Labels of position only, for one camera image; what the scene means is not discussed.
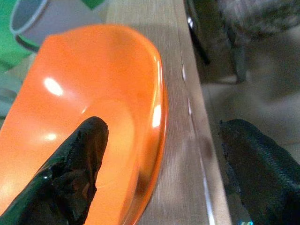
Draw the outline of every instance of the orange bowl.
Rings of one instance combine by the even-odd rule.
[[[90,116],[108,124],[109,140],[86,224],[136,223],[158,177],[167,97],[157,49],[117,25],[43,43],[0,131],[0,214]]]

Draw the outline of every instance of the table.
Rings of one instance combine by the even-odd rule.
[[[138,224],[231,224],[183,1],[109,0],[106,23],[128,25],[154,43],[168,90],[164,159]]]

